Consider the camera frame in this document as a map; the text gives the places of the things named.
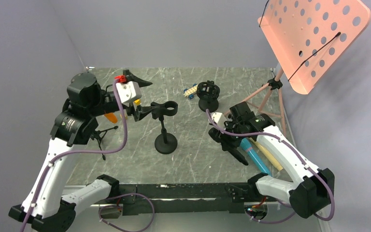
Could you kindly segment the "black shock-mount round stand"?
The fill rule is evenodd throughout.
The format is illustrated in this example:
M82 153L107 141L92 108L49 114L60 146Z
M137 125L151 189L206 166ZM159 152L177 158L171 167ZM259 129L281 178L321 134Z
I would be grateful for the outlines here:
M214 81L207 80L197 85L197 96L199 98L199 108L202 111L209 110L210 113L216 111L219 107L218 97L220 88Z

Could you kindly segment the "black round-base tall stand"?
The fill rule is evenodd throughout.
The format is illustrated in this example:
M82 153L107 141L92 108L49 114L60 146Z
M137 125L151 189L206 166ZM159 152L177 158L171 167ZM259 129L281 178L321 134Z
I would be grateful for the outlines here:
M174 116L178 112L178 104L175 101L165 103L152 102L152 118L158 119L161 123L161 133L155 138L155 149L161 154L170 154L177 148L176 137L167 132L164 124L164 116Z

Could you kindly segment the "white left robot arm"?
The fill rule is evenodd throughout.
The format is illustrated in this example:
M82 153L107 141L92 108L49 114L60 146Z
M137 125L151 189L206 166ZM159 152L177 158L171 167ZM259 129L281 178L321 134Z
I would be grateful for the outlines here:
M27 198L9 210L9 217L39 232L65 232L75 217L92 204L119 198L119 181L101 175L86 187L63 195L73 172L77 156L85 152L94 137L97 117L118 112L135 115L133 102L141 98L142 87L151 82L142 80L129 70L112 83L113 90L102 89L90 72L75 75L67 87L68 98L51 129L50 141L40 173Z

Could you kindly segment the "blue microphone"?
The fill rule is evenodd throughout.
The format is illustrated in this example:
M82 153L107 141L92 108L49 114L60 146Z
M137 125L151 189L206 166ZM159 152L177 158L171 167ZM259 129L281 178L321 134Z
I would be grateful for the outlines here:
M262 159L259 157L257 152L253 149L248 139L243 138L241 140L240 148L248 154L248 156L251 158L254 164L258 167L261 173L266 173L267 175L271 176L270 170L265 165L265 163L262 161Z

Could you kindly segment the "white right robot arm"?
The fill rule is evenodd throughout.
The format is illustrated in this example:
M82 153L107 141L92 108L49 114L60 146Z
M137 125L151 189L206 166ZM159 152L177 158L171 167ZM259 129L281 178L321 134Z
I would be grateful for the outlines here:
M335 175L309 161L282 134L267 114L255 115L246 102L231 107L231 119L223 113L205 110L210 125L209 136L243 165L245 156L238 151L243 139L253 139L271 152L291 178L284 181L266 172L256 174L248 182L247 194L253 201L269 196L280 200L302 217L314 215L329 221L335 213Z

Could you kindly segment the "cream yellow microphone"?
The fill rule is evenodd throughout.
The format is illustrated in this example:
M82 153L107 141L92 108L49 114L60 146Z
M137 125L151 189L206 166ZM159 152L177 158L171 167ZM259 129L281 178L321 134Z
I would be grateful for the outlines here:
M259 142L254 141L254 139L249 138L249 140L263 153L263 155L268 159L268 161L273 165L278 171L283 170L283 166L278 162L278 160L273 156L273 154L262 146Z

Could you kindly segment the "black microphone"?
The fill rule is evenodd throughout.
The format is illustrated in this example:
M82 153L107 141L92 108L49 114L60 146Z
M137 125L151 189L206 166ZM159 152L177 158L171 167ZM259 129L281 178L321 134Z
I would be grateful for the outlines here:
M245 166L248 166L249 163L246 160L245 156L238 150L237 147L229 146L227 148L227 151L240 163L242 163Z

